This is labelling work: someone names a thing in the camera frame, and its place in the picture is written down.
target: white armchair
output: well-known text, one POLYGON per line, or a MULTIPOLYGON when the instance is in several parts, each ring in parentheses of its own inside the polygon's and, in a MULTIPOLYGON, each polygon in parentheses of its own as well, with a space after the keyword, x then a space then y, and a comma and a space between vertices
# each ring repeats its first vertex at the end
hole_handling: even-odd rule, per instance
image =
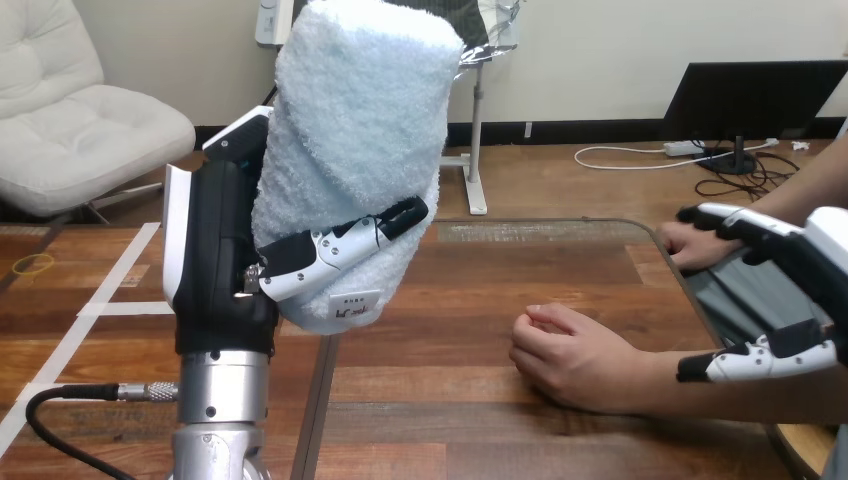
POLYGON ((3 201, 37 216, 94 209, 97 197, 191 152, 184 115, 102 83, 71 0, 0 0, 3 201))

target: bottle wrapped in towel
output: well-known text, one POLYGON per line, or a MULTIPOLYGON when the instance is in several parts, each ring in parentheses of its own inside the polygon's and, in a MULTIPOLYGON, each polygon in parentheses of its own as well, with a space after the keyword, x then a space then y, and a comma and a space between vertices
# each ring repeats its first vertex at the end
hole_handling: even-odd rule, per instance
POLYGON ((376 215, 416 195, 429 213, 325 288, 280 302, 288 320, 338 333, 374 322, 391 299, 436 212, 462 51, 453 28, 421 10, 315 0, 301 11, 277 59, 280 93, 253 209, 256 246, 376 215), (379 298, 364 312, 331 311, 334 295, 373 291, 379 298))

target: white label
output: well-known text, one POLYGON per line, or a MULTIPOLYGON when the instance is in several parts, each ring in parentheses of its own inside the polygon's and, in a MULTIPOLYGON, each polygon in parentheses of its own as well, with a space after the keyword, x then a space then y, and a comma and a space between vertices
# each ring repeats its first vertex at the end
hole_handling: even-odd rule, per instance
POLYGON ((330 295, 330 308, 327 312, 330 319, 356 318, 374 310, 380 300, 382 290, 352 292, 330 295))

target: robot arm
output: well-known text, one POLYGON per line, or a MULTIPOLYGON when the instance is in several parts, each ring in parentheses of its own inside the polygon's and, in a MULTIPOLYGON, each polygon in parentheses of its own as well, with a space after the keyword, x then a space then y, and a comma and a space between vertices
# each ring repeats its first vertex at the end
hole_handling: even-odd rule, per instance
POLYGON ((685 358, 678 381, 740 381, 799 375, 837 364, 848 366, 848 211, 822 207, 804 228, 752 210, 705 203, 681 210, 678 219, 719 238, 740 239, 753 250, 749 264, 771 259, 834 321, 815 320, 762 335, 753 343, 685 358))
POLYGON ((204 144, 196 172, 168 168, 163 287, 182 356, 172 478, 266 480, 260 459, 277 302, 320 289, 427 216, 413 197, 379 215, 257 250, 251 211, 270 107, 204 144))

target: white tape line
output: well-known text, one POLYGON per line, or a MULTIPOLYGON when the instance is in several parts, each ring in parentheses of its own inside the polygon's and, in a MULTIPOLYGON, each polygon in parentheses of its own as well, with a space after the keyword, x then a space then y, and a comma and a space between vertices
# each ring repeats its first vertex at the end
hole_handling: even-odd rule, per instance
MULTIPOLYGON (((103 283, 100 284, 100 287, 91 296, 89 303, 95 304, 95 306, 86 315, 77 317, 74 324, 71 325, 71 328, 62 338, 62 341, 53 350, 50 358, 41 366, 41 370, 35 375, 30 385, 52 384, 59 378, 59 374, 65 369, 65 365, 74 356, 82 341, 85 340, 85 336, 88 335, 91 327, 94 326, 94 322, 97 320, 97 316, 103 311, 106 302, 115 294, 115 291, 121 285, 121 281, 127 276, 130 268, 138 260, 139 255, 144 251, 144 247, 150 243, 150 239, 153 238, 153 234, 158 229, 159 223, 145 223, 141 227, 141 230, 138 231, 133 241, 124 250, 124 254, 121 255, 121 258, 118 259, 112 270, 103 279, 103 283)), ((6 450, 9 449, 12 441, 15 440, 15 437, 18 436, 18 433, 26 423, 25 413, 26 402, 17 400, 6 416, 3 417, 3 421, 0 422, 0 457, 6 453, 6 450)))
POLYGON ((170 315, 174 313, 168 302, 112 302, 105 305, 87 303, 77 316, 92 315, 99 311, 101 317, 114 315, 170 315))

